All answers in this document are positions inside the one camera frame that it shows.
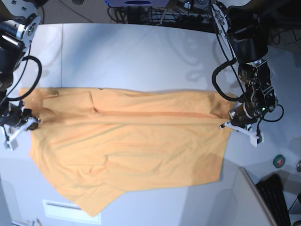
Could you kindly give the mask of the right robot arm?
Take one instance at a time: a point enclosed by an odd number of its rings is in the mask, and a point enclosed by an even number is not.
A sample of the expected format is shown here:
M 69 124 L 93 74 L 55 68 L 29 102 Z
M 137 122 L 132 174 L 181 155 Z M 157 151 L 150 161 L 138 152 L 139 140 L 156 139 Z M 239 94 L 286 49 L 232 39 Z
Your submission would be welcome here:
M 40 120 L 24 108 L 23 99 L 36 88 L 42 74 L 39 59 L 30 55 L 35 32 L 41 22 L 38 8 L 44 0 L 2 0 L 0 2 L 0 126 L 6 148 L 13 149 L 16 137 L 26 130 L 35 130 Z M 20 97 L 9 97 L 15 89 L 13 73 L 22 62 L 32 60 L 38 66 L 38 75 Z

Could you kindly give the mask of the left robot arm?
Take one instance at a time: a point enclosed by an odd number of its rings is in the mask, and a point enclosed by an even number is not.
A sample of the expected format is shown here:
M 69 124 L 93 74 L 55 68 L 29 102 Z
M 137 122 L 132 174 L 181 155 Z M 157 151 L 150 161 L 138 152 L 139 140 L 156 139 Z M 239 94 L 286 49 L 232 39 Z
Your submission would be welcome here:
M 278 0 L 251 0 L 242 6 L 227 7 L 220 1 L 210 6 L 216 37 L 224 40 L 232 55 L 231 60 L 214 70 L 212 84 L 221 97 L 237 103 L 229 110 L 229 121 L 220 128 L 228 127 L 248 135 L 254 146 L 264 141 L 264 135 L 260 127 L 252 132 L 252 124 L 260 125 L 264 116 L 279 105 L 264 59 L 268 45 L 260 24 L 260 17 L 278 5 Z M 226 95 L 216 81 L 220 71 L 234 64 L 238 64 L 238 70 L 234 72 L 237 81 L 244 83 L 240 97 Z

